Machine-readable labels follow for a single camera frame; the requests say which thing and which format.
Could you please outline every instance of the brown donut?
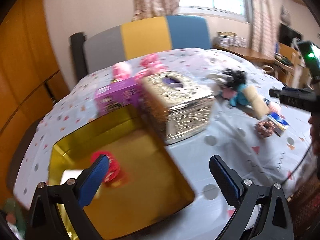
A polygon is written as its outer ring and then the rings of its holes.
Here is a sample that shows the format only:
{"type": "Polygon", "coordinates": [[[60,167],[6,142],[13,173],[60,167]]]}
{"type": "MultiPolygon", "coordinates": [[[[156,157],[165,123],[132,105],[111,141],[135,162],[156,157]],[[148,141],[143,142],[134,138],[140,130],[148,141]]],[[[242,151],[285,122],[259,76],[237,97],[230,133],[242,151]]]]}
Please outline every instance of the brown donut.
{"type": "Polygon", "coordinates": [[[256,124],[255,128],[261,138],[269,137],[275,131],[275,125],[272,121],[260,121],[256,124]]]}

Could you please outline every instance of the cable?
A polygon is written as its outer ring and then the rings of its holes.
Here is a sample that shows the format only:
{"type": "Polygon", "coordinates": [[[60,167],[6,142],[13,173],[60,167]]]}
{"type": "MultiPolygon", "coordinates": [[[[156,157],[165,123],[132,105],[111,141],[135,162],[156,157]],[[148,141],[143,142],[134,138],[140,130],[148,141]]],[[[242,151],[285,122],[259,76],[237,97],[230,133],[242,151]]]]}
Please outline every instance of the cable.
{"type": "Polygon", "coordinates": [[[294,170],[291,172],[291,174],[281,183],[281,186],[282,186],[284,183],[286,183],[287,180],[289,179],[289,177],[291,177],[291,176],[297,171],[297,169],[300,167],[300,165],[302,164],[302,162],[304,161],[304,159],[307,157],[310,148],[311,148],[311,144],[309,145],[306,153],[304,154],[303,158],[301,159],[301,161],[299,162],[299,164],[297,165],[297,167],[295,167],[294,170]]]}

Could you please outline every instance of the metal bolt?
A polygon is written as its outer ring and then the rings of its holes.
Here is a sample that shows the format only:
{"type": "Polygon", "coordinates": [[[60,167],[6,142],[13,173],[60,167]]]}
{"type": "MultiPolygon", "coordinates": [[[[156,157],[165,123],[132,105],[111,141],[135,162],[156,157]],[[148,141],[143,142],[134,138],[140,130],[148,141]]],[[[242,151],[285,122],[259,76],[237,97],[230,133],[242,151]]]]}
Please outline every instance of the metal bolt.
{"type": "Polygon", "coordinates": [[[76,182],[75,179],[68,179],[68,180],[67,180],[67,184],[68,184],[68,185],[73,185],[75,182],[76,182]]]}
{"type": "Polygon", "coordinates": [[[40,182],[40,183],[38,184],[38,188],[43,188],[43,187],[44,187],[44,185],[45,185],[45,183],[44,183],[44,182],[40,182]]]}
{"type": "Polygon", "coordinates": [[[281,189],[281,185],[279,184],[279,183],[275,183],[275,188],[277,188],[277,189],[281,189]]]}
{"type": "Polygon", "coordinates": [[[246,184],[247,186],[251,186],[251,185],[252,185],[252,181],[249,180],[249,179],[245,179],[245,180],[243,181],[243,183],[246,184]]]}

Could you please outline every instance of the tri-color backrest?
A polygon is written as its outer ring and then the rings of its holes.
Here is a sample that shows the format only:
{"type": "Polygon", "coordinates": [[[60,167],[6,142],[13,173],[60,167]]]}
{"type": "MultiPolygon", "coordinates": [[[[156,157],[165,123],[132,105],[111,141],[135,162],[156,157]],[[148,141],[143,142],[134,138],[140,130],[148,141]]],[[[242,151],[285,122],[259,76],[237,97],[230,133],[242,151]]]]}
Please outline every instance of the tri-color backrest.
{"type": "Polygon", "coordinates": [[[105,30],[84,43],[88,73],[115,63],[169,49],[209,49],[206,20],[173,15],[129,22],[105,30]]]}

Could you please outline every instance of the white patterned tablecloth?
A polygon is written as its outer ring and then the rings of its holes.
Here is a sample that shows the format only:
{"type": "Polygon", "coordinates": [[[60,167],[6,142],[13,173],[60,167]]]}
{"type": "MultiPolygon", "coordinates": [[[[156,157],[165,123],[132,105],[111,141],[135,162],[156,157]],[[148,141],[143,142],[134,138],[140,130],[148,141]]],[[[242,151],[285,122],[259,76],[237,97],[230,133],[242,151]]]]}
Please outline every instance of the white patterned tablecloth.
{"type": "MultiPolygon", "coordinates": [[[[250,62],[220,50],[176,49],[158,53],[161,61],[171,70],[189,76],[202,85],[212,87],[207,78],[225,68],[247,72],[247,84],[270,99],[270,88],[281,89],[282,83],[266,75],[250,62]]],[[[141,58],[128,62],[138,72],[141,58]]],[[[37,132],[24,156],[14,187],[15,197],[29,208],[37,184],[48,180],[52,146],[63,136],[73,132],[97,117],[93,95],[97,88],[112,80],[111,68],[99,70],[84,77],[64,99],[40,122],[37,132]]],[[[208,163],[218,154],[242,178],[256,184],[270,186],[290,176],[311,143],[308,118],[310,114],[282,105],[281,114],[290,127],[282,137],[276,135],[259,139],[254,131],[255,118],[228,101],[216,100],[211,122],[207,129],[187,140],[172,144],[167,150],[196,193],[195,201],[173,217],[133,236],[139,239],[215,239],[234,211],[228,206],[212,175],[208,163]]],[[[309,154],[304,165],[284,184],[286,196],[306,179],[315,163],[309,154]]],[[[255,209],[252,221],[257,215],[255,209]]]]}

